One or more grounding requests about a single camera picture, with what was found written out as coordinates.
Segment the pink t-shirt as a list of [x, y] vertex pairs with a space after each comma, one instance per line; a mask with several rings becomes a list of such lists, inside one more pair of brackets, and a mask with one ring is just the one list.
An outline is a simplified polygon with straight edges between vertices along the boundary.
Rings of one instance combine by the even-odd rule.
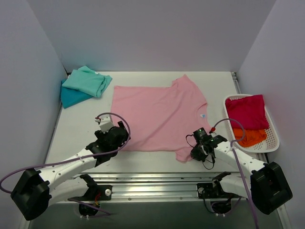
[[207, 106], [201, 90], [184, 75], [170, 87], [115, 86], [111, 112], [130, 126], [126, 151], [172, 151], [187, 162], [195, 140], [185, 137], [201, 127], [211, 129]]

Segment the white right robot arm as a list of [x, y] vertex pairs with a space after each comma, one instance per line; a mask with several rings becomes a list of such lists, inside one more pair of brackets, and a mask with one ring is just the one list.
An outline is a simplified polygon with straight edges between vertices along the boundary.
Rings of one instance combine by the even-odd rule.
[[251, 200], [258, 210], [269, 215], [292, 199], [293, 193], [281, 167], [255, 159], [234, 147], [221, 135], [212, 136], [200, 128], [192, 135], [196, 145], [191, 157], [204, 162], [210, 156], [235, 167], [238, 175], [222, 172], [211, 183], [198, 185], [200, 198], [243, 197]]

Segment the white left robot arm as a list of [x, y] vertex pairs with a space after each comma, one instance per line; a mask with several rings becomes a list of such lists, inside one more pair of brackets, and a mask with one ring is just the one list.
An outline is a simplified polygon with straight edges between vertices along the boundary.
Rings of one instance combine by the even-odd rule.
[[93, 178], [84, 174], [116, 156], [130, 140], [130, 127], [119, 121], [107, 131], [97, 130], [96, 141], [61, 163], [22, 173], [10, 197], [27, 221], [40, 216], [58, 202], [74, 199], [94, 201], [106, 194]]

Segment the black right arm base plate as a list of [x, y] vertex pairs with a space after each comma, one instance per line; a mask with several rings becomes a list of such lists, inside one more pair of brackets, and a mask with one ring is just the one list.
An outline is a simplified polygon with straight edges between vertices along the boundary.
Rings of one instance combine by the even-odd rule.
[[239, 197], [236, 194], [224, 192], [222, 188], [214, 182], [197, 183], [196, 187], [199, 199], [229, 199]]

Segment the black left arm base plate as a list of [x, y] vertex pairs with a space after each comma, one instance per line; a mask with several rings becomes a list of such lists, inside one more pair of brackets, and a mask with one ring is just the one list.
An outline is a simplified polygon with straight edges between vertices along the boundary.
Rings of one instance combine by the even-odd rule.
[[97, 185], [96, 187], [90, 187], [82, 196], [78, 195], [72, 198], [79, 201], [111, 200], [112, 185]]

